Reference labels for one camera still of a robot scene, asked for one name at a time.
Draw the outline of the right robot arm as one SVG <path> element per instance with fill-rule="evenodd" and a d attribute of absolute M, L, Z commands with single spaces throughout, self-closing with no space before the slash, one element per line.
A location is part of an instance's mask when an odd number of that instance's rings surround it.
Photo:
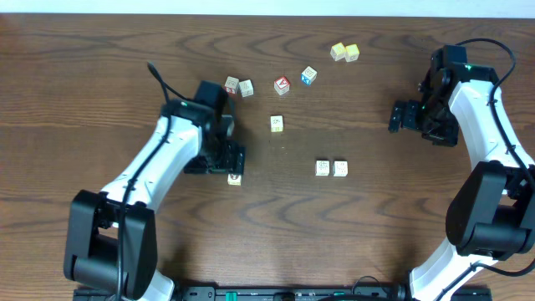
<path fill-rule="evenodd" d="M 469 63 L 463 42 L 447 44 L 431 55 L 421 100 L 395 102 L 389 132 L 413 130 L 448 147 L 462 137 L 471 174 L 448 207 L 446 238 L 393 300 L 489 300 L 464 284 L 481 270 L 521 277 L 534 269 L 495 266 L 534 246 L 534 160 L 507 117 L 503 81 L 494 68 Z"/>

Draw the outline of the block with red emblem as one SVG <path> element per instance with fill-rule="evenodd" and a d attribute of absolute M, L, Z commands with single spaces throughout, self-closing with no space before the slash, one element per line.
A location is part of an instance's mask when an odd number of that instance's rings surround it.
<path fill-rule="evenodd" d="M 229 174 L 227 183 L 230 186 L 240 186 L 242 184 L 242 176 L 237 174 Z"/>

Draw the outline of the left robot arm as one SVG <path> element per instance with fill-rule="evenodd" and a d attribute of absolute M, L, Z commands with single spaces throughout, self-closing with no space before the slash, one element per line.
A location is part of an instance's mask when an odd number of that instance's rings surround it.
<path fill-rule="evenodd" d="M 155 214 L 181 173 L 243 174 L 246 149 L 223 112 L 231 103 L 209 81 L 193 99 L 166 99 L 135 159 L 101 191 L 74 197 L 64 253 L 64 276 L 83 285 L 74 299 L 172 299 L 175 284 L 157 269 Z"/>

